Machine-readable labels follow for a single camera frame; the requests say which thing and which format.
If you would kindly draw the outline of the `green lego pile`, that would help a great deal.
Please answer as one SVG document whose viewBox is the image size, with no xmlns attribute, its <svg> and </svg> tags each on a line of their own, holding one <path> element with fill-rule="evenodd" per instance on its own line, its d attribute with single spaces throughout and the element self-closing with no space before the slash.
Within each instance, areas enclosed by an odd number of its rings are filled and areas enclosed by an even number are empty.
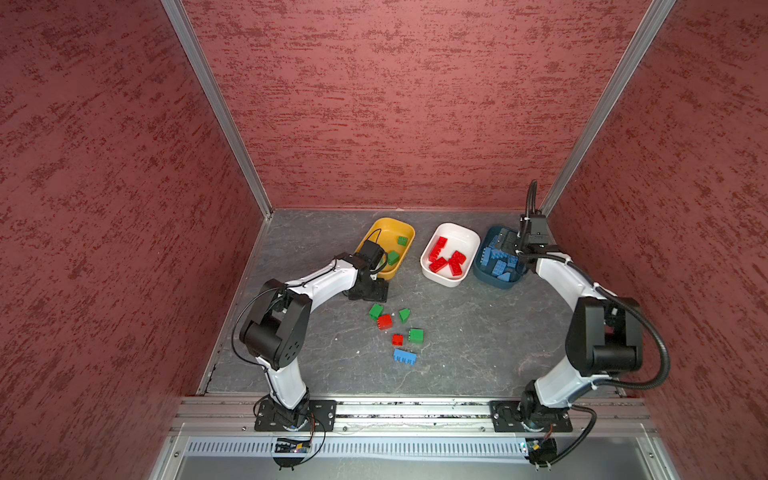
<svg viewBox="0 0 768 480">
<path fill-rule="evenodd" d="M 372 309 L 371 309 L 371 311 L 369 312 L 369 314 L 370 314 L 370 317 L 371 317 L 371 318 L 372 318 L 374 321 L 378 321 L 378 320 L 379 320 L 379 318 L 380 318 L 380 317 L 382 317 L 382 316 L 384 315 L 384 307 L 383 307 L 382 305 L 378 305 L 378 304 L 376 304 L 376 305 L 374 305 L 374 306 L 372 307 Z"/>
</svg>

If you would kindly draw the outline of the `green lego small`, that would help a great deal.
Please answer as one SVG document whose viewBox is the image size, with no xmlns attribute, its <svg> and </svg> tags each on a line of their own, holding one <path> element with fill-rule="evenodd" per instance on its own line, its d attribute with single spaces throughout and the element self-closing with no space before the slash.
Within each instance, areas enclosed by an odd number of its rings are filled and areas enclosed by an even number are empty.
<svg viewBox="0 0 768 480">
<path fill-rule="evenodd" d="M 409 309 L 405 308 L 405 309 L 400 310 L 398 312 L 398 315 L 399 315 L 400 321 L 402 323 L 406 323 L 408 321 L 410 315 L 411 315 L 411 311 Z"/>
</svg>

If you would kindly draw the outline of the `red lego pile bottom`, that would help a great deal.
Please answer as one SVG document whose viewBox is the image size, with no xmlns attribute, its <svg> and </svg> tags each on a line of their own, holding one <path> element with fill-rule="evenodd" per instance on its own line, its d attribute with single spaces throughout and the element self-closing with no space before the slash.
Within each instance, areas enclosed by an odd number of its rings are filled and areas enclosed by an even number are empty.
<svg viewBox="0 0 768 480">
<path fill-rule="evenodd" d="M 392 317 L 387 315 L 382 315 L 377 319 L 377 327 L 379 330 L 388 330 L 393 327 L 393 320 Z"/>
</svg>

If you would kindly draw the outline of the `red lego pile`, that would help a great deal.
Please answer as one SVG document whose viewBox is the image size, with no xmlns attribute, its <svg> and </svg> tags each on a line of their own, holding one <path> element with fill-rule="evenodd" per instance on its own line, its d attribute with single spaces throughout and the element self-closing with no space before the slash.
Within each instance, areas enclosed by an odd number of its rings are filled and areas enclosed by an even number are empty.
<svg viewBox="0 0 768 480">
<path fill-rule="evenodd" d="M 377 327 L 379 330 L 388 330 L 393 327 L 393 320 L 392 317 L 387 315 L 382 315 L 377 319 Z"/>
<path fill-rule="evenodd" d="M 449 268 L 450 268 L 450 271 L 451 271 L 451 275 L 454 278 L 461 277 L 463 275 L 463 270 L 461 268 L 461 264 L 460 263 L 457 263 L 455 261 L 450 261 L 448 263 L 448 265 L 449 265 Z"/>
</svg>

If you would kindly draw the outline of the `red lego diagonal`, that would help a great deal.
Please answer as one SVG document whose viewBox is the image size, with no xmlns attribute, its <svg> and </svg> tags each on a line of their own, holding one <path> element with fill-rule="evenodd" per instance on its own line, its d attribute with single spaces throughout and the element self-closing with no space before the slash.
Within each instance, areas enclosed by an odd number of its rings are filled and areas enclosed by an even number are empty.
<svg viewBox="0 0 768 480">
<path fill-rule="evenodd" d="M 440 258 L 441 252 L 444 249 L 446 243 L 447 243 L 446 237 L 439 236 L 436 239 L 432 249 L 429 252 L 428 259 L 430 263 L 435 262 Z"/>
</svg>

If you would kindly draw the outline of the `red lego top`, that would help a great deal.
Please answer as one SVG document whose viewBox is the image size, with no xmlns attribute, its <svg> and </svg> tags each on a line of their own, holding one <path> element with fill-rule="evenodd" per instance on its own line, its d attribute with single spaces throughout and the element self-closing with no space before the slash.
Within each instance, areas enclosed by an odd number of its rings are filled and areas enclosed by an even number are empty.
<svg viewBox="0 0 768 480">
<path fill-rule="evenodd" d="M 455 264 L 455 265 L 461 267 L 463 265 L 463 263 L 465 262 L 465 260 L 466 260 L 466 256 L 462 252 L 460 252 L 459 250 L 456 250 L 451 255 L 451 257 L 449 259 L 449 262 L 451 264 Z"/>
</svg>

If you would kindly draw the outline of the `green lego square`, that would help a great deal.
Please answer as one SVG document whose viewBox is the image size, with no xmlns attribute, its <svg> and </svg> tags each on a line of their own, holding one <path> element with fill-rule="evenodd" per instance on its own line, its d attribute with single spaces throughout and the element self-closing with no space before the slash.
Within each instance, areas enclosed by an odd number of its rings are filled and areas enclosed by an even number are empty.
<svg viewBox="0 0 768 480">
<path fill-rule="evenodd" d="M 411 343 L 422 344 L 424 342 L 424 331 L 418 328 L 409 330 L 408 339 Z"/>
</svg>

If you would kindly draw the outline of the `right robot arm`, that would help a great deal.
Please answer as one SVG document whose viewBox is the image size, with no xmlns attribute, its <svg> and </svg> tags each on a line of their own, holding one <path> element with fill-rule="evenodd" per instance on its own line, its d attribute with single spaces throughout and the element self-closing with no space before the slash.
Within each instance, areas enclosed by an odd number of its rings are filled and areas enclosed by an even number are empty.
<svg viewBox="0 0 768 480">
<path fill-rule="evenodd" d="M 543 214 L 534 211 L 520 217 L 514 253 L 572 309 L 565 357 L 528 384 L 512 415 L 524 429 L 538 432 L 548 429 L 601 381 L 642 366 L 642 326 L 551 243 Z"/>
</svg>

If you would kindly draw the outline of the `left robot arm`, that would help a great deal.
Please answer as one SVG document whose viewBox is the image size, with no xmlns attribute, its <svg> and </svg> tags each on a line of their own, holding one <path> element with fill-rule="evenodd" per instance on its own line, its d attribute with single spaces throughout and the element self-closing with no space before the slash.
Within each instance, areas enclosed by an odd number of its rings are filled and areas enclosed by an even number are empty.
<svg viewBox="0 0 768 480">
<path fill-rule="evenodd" d="M 379 274 L 389 257 L 379 244 L 366 240 L 357 252 L 343 252 L 309 275 L 267 281 L 244 309 L 238 340 L 252 356 L 249 362 L 263 369 L 268 399 L 289 422 L 297 424 L 308 415 L 309 390 L 298 356 L 311 313 L 339 294 L 351 301 L 385 302 L 389 285 Z"/>
</svg>

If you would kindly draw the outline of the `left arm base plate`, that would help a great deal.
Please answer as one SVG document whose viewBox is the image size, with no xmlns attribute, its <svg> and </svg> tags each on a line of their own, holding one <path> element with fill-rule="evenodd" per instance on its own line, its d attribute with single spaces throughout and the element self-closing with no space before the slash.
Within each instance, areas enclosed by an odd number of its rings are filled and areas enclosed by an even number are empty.
<svg viewBox="0 0 768 480">
<path fill-rule="evenodd" d="M 280 406 L 272 398 L 254 406 L 256 432 L 309 432 L 316 427 L 320 432 L 334 429 L 338 402 L 334 400 L 304 399 L 296 409 Z"/>
</svg>

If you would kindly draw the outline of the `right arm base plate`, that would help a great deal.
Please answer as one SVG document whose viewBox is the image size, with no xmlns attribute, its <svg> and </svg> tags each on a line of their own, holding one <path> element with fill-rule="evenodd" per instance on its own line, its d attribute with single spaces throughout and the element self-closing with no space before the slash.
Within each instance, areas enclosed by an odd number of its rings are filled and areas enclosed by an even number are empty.
<svg viewBox="0 0 768 480">
<path fill-rule="evenodd" d="M 493 400 L 489 402 L 489 409 L 497 433 L 546 434 L 573 431 L 568 409 L 527 402 L 521 405 L 519 400 Z"/>
</svg>

